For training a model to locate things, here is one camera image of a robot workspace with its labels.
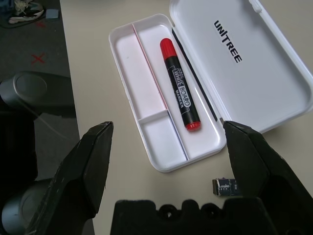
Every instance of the black marker barrel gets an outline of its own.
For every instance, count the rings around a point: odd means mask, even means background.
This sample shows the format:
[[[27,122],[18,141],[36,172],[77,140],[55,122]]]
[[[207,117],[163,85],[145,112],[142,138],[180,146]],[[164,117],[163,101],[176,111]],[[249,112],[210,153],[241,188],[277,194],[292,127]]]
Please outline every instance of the black marker barrel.
[[[164,38],[160,46],[184,125],[188,131],[196,131],[200,129],[201,121],[174,45],[169,38]]]

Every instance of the pink stripe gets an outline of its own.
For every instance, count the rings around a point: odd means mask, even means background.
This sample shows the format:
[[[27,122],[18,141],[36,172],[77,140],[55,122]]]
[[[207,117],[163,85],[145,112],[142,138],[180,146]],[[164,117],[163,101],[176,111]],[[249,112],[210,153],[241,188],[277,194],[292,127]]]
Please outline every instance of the pink stripe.
[[[138,34],[137,34],[137,31],[136,31],[136,29],[135,29],[134,24],[132,24],[132,25],[133,25],[134,33],[135,33],[135,35],[136,35],[136,37],[137,37],[137,40],[138,40],[139,45],[140,45],[140,48],[141,48],[141,50],[142,50],[142,53],[143,53],[143,55],[145,56],[145,59],[146,59],[147,64],[148,64],[148,66],[149,66],[150,72],[151,72],[152,77],[153,77],[153,79],[154,79],[154,81],[155,81],[155,84],[156,84],[156,87],[157,87],[157,89],[158,89],[158,92],[159,92],[159,94],[160,94],[160,96],[161,96],[161,98],[162,98],[163,104],[164,104],[165,108],[168,110],[167,104],[166,104],[165,99],[164,99],[164,97],[163,97],[163,94],[162,94],[162,91],[161,91],[161,89],[160,89],[160,86],[159,86],[158,83],[157,83],[157,79],[156,79],[155,73],[154,73],[153,70],[152,70],[151,64],[150,64],[150,62],[149,62],[149,60],[148,60],[148,57],[147,57],[147,54],[146,54],[146,52],[145,52],[145,50],[144,50],[144,48],[143,48],[143,46],[142,46],[142,44],[141,44],[141,41],[140,41],[140,39],[139,39],[139,36],[138,36]]]

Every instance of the table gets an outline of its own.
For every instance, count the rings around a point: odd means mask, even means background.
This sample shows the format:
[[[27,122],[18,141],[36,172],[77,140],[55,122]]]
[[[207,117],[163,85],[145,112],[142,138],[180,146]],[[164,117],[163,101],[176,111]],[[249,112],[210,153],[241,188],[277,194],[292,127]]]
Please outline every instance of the table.
[[[261,0],[292,46],[313,71],[313,1]],[[162,13],[169,17],[169,0],[61,0],[69,67],[80,137],[94,125],[114,122],[111,161],[96,235],[110,234],[115,202],[150,199],[157,208],[177,208],[192,198],[199,205],[224,203],[212,193],[212,179],[232,178],[228,151],[171,173],[150,164],[111,53],[112,29]],[[313,195],[313,114],[264,134],[268,143],[292,167]]]

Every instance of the small label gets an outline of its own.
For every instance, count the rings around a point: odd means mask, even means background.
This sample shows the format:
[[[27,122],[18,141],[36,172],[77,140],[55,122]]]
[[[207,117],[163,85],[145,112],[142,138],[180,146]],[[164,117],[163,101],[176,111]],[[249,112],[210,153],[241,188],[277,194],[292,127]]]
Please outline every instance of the small label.
[[[181,69],[173,69],[172,73],[174,75],[177,87],[178,87],[178,91],[176,91],[176,95],[178,98],[178,102],[180,105],[180,108],[186,107],[189,108],[191,103],[190,103],[190,98],[189,95],[187,93],[185,84],[182,80],[183,78],[183,73],[181,71]]]
[[[230,185],[221,185],[219,188],[230,188]]]
[[[233,59],[236,61],[236,63],[241,62],[242,58],[239,52],[236,50],[235,46],[233,45],[232,41],[230,40],[228,36],[228,31],[223,28],[220,21],[216,21],[214,23],[214,26],[217,32],[220,34],[220,37],[222,38],[222,43],[227,47]]]

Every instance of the logo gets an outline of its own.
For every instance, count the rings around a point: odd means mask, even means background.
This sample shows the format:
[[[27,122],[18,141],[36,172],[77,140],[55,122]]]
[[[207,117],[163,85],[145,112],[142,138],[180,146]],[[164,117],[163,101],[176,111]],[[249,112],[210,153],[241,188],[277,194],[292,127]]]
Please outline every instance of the logo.
[[[230,185],[221,185],[220,188],[229,188]]]
[[[220,34],[220,36],[222,38],[222,43],[227,47],[230,54],[232,55],[232,57],[236,61],[236,63],[241,62],[242,58],[241,58],[240,54],[238,53],[238,51],[236,50],[234,44],[230,40],[230,38],[228,36],[228,31],[222,27],[220,21],[216,21],[214,23],[214,26],[216,27],[217,32]]]

